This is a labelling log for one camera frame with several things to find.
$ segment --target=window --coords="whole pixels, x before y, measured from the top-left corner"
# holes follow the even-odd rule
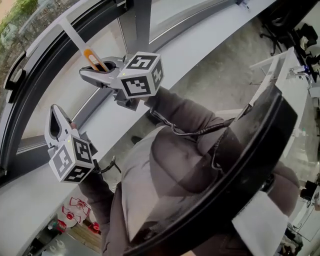
[[[88,45],[101,57],[123,57],[126,54],[117,20],[114,20],[93,38]],[[48,111],[52,104],[62,107],[72,119],[86,100],[98,89],[82,80],[79,69],[88,66],[88,61],[78,51],[54,78],[40,101],[24,130],[22,139],[44,135]]]
[[[2,85],[13,63],[58,16],[78,1],[0,1],[0,117],[7,94]]]
[[[224,0],[152,0],[150,41],[184,19]]]

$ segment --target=cable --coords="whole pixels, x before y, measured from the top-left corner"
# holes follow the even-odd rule
[[[212,132],[215,132],[215,131],[218,131],[222,128],[226,128],[228,127],[234,120],[234,118],[232,119],[229,119],[229,120],[226,120],[224,122],[221,122],[221,123],[217,123],[217,124],[214,124],[212,126],[209,126],[209,127],[206,127],[202,130],[198,130],[198,131],[195,131],[195,132],[188,132],[188,133],[185,133],[185,132],[179,132],[176,130],[176,125],[169,122],[166,118],[164,118],[161,114],[159,114],[158,112],[155,111],[155,108],[152,107],[150,109],[150,114],[153,115],[155,118],[159,119],[160,121],[162,121],[166,126],[170,126],[171,129],[172,129],[172,132],[175,134],[175,135],[178,135],[178,136],[202,136],[202,135],[206,135],[206,134],[209,134],[209,133],[212,133]]]
[[[112,157],[112,160],[111,162],[109,163],[109,165],[104,168],[104,169],[100,169],[99,165],[98,165],[98,162],[96,159],[94,159],[93,161],[95,161],[96,163],[94,164],[95,166],[95,170],[93,171],[94,173],[97,173],[97,174],[104,174],[105,172],[109,171],[112,167],[115,167],[117,168],[117,170],[119,171],[119,173],[122,173],[119,166],[116,164],[116,157],[113,156]]]

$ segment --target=curved black frame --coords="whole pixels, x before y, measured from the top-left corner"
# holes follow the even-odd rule
[[[118,6],[113,0],[102,0],[76,19],[72,26],[87,42],[109,23],[124,14],[128,10],[127,6],[126,4]],[[0,123],[0,136],[2,136],[0,137],[0,168],[6,171],[6,175],[0,179],[0,186],[48,162],[49,155],[43,147],[38,147],[38,150],[33,151],[33,157],[41,161],[37,161],[32,169],[27,166],[23,168],[21,164],[23,165],[24,161],[19,159],[19,154],[16,155],[16,153],[24,130],[40,98],[61,70],[61,66],[63,67],[77,51],[76,45],[63,31],[36,63],[30,58],[24,66],[23,69],[30,70],[30,72],[17,89],[14,102],[5,106]]]
[[[250,143],[228,173],[167,229],[142,244],[129,248],[124,256],[180,256],[196,250],[197,246],[217,232],[223,233],[226,227],[229,228],[231,220],[250,202],[270,176],[298,118],[275,85],[270,86],[263,94],[269,94],[270,108]]]

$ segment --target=concrete floor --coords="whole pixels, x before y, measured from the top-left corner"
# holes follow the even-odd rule
[[[249,69],[249,66],[269,58],[272,49],[271,41],[260,38],[260,32],[261,23],[257,18],[254,18],[202,59],[173,86],[171,91],[181,97],[191,99],[213,112],[243,108],[259,87],[255,84],[257,82],[255,73]],[[318,148],[319,140],[316,137],[314,109],[312,104],[308,106],[308,114],[303,118],[304,122],[301,125],[306,128],[304,124],[309,122],[308,132],[312,131],[312,137],[308,137],[307,144],[312,149],[312,155],[316,155],[315,150]],[[107,166],[112,156],[115,155],[121,168],[123,159],[133,147],[131,136],[144,137],[154,128],[143,116],[105,155],[100,165]],[[299,149],[305,149],[304,139],[306,138],[295,143],[292,148],[296,148],[296,150],[291,150],[287,159],[284,159],[285,163],[291,167],[295,166],[296,161],[300,161],[297,155],[304,153]],[[311,164],[312,166],[307,166],[309,165],[308,160],[300,163],[303,168],[296,170],[297,175],[301,179],[308,177],[313,179],[315,174],[319,172],[319,166],[316,166],[316,162],[317,160]],[[121,180],[121,176],[115,168],[105,173],[104,178],[110,185],[113,184],[111,185],[113,188]]]

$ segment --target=white desk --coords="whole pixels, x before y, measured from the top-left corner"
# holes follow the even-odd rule
[[[316,188],[311,197],[311,205],[307,207],[308,202],[305,202],[296,218],[292,221],[292,225],[297,227],[295,231],[309,242],[315,237],[320,229],[320,212],[315,211],[315,207],[312,206],[315,202],[314,198],[317,193],[320,193],[320,186]]]
[[[289,69],[297,66],[300,66],[300,63],[295,55],[294,48],[292,47],[286,52],[268,58],[250,67],[252,70],[260,69],[265,75],[260,87],[252,97],[250,104],[252,105],[257,100],[268,85],[275,83],[281,90],[283,97],[297,114],[294,130],[299,129],[308,96],[308,81],[305,77],[287,78]],[[217,111],[216,115],[229,119],[236,117],[241,111],[242,109],[222,110]],[[290,137],[283,151],[284,157],[288,155],[295,138],[294,135]]]
[[[233,5],[194,25],[159,50],[170,89],[191,68],[236,30],[274,0],[251,0],[250,11]],[[98,149],[99,161],[128,129],[146,112],[119,107],[112,98],[105,101],[83,130]],[[35,235],[76,186],[59,183],[46,164],[0,189],[0,256],[21,255]]]

